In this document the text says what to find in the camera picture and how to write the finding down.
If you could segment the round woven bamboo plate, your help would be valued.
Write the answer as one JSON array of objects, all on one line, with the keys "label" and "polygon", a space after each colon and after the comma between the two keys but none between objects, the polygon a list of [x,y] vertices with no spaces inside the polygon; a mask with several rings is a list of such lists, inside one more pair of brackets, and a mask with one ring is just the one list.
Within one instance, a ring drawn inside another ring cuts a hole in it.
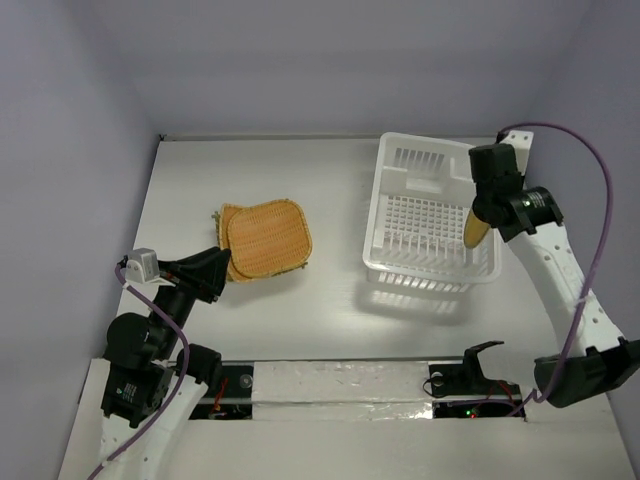
[{"label": "round woven bamboo plate", "polygon": [[491,229],[485,221],[479,219],[472,209],[469,210],[463,231],[463,242],[467,249],[478,247]]}]

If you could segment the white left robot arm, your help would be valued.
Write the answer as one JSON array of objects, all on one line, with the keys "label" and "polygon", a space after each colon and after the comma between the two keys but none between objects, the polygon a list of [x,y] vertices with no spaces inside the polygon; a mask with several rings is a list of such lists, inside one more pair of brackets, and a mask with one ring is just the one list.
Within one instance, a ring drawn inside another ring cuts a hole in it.
[{"label": "white left robot arm", "polygon": [[224,393],[221,354],[190,343],[184,326],[196,302],[218,300],[230,261],[230,250],[214,246],[173,261],[139,248],[116,264],[122,289],[149,312],[120,314],[108,327],[99,463],[90,478],[161,478],[197,403]]}]

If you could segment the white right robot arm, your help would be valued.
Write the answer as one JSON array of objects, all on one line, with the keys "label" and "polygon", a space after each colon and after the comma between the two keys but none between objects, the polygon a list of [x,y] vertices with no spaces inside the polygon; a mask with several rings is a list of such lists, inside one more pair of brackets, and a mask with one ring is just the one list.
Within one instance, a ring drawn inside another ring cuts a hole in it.
[{"label": "white right robot arm", "polygon": [[482,392],[498,377],[544,389],[557,347],[581,355],[622,336],[584,287],[557,223],[475,248],[465,143],[387,133],[354,153],[296,156],[226,146],[213,175],[219,244],[230,249],[224,303],[304,331],[290,357],[452,356],[486,342],[492,363],[460,368]]}]

